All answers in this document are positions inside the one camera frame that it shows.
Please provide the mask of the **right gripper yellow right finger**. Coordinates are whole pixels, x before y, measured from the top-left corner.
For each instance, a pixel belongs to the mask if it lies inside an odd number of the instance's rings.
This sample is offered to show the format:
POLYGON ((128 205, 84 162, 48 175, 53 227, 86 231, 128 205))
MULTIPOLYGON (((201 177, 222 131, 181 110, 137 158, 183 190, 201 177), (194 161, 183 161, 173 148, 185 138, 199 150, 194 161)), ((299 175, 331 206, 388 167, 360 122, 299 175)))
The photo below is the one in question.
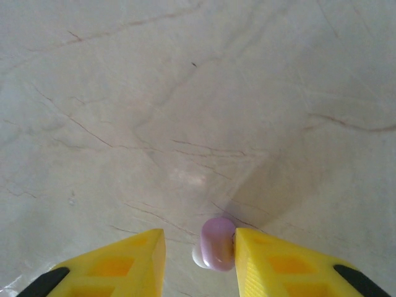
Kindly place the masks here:
POLYGON ((250 228, 237 228, 240 296, 388 296, 349 262, 250 228))

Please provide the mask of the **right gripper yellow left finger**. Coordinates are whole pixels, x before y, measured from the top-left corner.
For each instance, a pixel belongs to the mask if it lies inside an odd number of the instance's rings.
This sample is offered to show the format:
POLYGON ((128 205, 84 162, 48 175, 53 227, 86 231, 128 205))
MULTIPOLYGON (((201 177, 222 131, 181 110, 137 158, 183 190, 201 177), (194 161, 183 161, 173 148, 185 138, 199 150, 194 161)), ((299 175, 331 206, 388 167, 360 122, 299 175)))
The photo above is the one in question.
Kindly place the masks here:
POLYGON ((160 228, 68 259, 40 275, 20 296, 161 296, 166 245, 160 228))

